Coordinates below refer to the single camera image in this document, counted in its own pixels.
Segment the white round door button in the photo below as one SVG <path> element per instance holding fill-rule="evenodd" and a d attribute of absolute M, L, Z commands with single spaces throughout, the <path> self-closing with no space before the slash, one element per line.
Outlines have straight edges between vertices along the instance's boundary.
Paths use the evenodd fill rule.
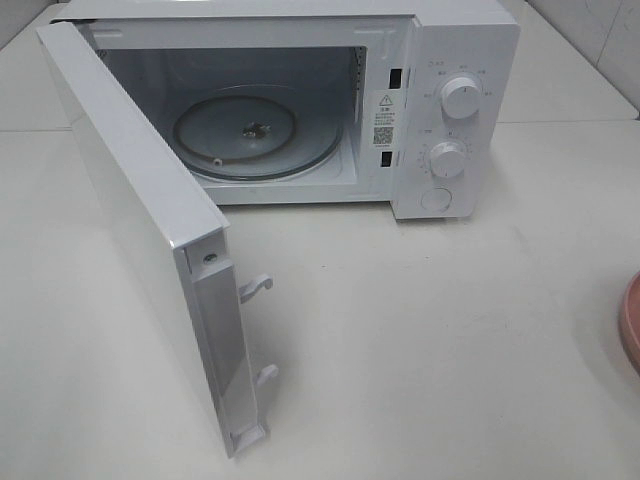
<path fill-rule="evenodd" d="M 452 193 L 442 187 L 430 189 L 422 194 L 420 204 L 423 209 L 432 212 L 445 212 L 452 201 Z"/>

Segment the white microwave door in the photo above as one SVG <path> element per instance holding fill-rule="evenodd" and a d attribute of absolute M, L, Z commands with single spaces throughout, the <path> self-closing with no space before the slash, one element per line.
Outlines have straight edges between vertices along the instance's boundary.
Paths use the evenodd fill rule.
<path fill-rule="evenodd" d="M 273 280 L 235 277 L 228 221 L 70 22 L 37 31 L 111 232 L 228 456 L 267 432 L 240 307 Z"/>

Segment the white microwave knob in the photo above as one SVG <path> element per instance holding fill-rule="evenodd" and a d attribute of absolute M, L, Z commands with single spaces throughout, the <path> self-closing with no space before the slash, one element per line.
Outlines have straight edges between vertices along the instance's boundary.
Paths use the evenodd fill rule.
<path fill-rule="evenodd" d="M 440 142 L 429 152 L 431 173 L 438 178 L 449 179 L 460 175 L 466 160 L 466 149 L 457 141 Z"/>
<path fill-rule="evenodd" d="M 480 107 L 481 88 L 478 81 L 468 73 L 448 79 L 439 91 L 444 113 L 455 120 L 473 116 Z"/>

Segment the pink plate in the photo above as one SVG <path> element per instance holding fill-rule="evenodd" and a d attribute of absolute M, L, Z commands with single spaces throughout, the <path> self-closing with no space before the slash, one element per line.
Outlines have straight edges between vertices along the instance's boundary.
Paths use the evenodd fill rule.
<path fill-rule="evenodd" d="M 639 372 L 639 273 L 629 280 L 621 297 L 618 330 L 627 359 Z"/>

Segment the white microwave oven body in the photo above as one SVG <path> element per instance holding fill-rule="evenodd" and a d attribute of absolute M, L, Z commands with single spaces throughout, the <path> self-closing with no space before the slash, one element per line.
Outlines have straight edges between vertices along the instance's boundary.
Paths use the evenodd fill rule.
<path fill-rule="evenodd" d="M 402 220 L 466 217 L 477 203 L 520 28 L 496 1 L 72 1 L 48 24 L 70 22 L 219 205 L 388 203 Z M 439 91 L 473 76 L 479 110 L 455 120 Z M 260 182 L 193 172 L 172 140 L 191 104 L 241 85 L 318 92 L 344 121 L 318 165 Z M 457 141 L 464 171 L 431 173 L 430 150 Z M 445 212 L 426 191 L 452 193 Z"/>

